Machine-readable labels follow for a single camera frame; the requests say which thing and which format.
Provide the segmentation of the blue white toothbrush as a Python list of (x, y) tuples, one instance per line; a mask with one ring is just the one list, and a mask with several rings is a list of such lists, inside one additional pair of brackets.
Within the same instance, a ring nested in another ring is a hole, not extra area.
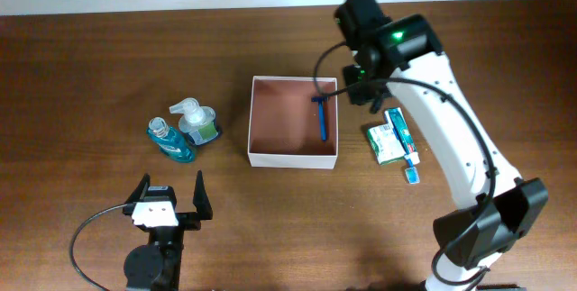
[(408, 164), (408, 167), (405, 169), (407, 181), (410, 185), (418, 184), (420, 182), (420, 177), (418, 175), (416, 164), (420, 162), (420, 158), (418, 157), (417, 148), (410, 131), (407, 127), (398, 128), (397, 126), (394, 127), (394, 130), (399, 142), (405, 150), (404, 160)]

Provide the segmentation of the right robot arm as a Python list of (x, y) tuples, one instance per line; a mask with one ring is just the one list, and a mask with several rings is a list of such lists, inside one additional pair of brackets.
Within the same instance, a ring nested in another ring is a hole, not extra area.
[(522, 178), (499, 152), (424, 16), (394, 21), (376, 0), (345, 0), (334, 18), (360, 70), (347, 91), (362, 91), (373, 112), (384, 98), (400, 101), (441, 166), (456, 206), (433, 222), (439, 250), (421, 289), (477, 289), (491, 265), (532, 228), (549, 198), (544, 183)]

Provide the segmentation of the clear pump soap bottle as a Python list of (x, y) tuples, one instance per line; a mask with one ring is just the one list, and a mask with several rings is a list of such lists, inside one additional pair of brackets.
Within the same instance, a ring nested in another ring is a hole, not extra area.
[(202, 146), (222, 135), (222, 129), (216, 121), (215, 110), (200, 105), (195, 98), (188, 97), (170, 106), (169, 112), (181, 115), (179, 130), (192, 145)]

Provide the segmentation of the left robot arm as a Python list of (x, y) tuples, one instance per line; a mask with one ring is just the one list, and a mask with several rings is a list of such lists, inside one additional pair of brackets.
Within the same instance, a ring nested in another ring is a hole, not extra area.
[(148, 174), (126, 199), (123, 214), (149, 234), (148, 242), (134, 248), (124, 261), (128, 290), (177, 290), (184, 250), (184, 233), (198, 231), (213, 218), (203, 174), (197, 172), (192, 200), (194, 212), (179, 213), (171, 186), (152, 186)]

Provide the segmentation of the green white soap packet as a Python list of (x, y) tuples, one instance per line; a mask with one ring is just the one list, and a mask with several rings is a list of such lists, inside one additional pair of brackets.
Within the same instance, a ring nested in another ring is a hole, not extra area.
[(403, 159), (406, 152), (398, 139), (394, 127), (389, 123), (371, 127), (368, 139), (380, 165)]

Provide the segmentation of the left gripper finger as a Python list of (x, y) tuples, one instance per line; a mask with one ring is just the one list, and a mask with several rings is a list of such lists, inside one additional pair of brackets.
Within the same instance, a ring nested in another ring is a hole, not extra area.
[(138, 186), (132, 191), (132, 193), (126, 199), (127, 204), (133, 204), (139, 202), (146, 195), (151, 182), (151, 177), (149, 174), (145, 173), (139, 182)]
[(213, 209), (206, 192), (203, 173), (201, 170), (197, 172), (193, 195), (193, 206), (196, 208), (196, 214), (199, 220), (213, 219)]

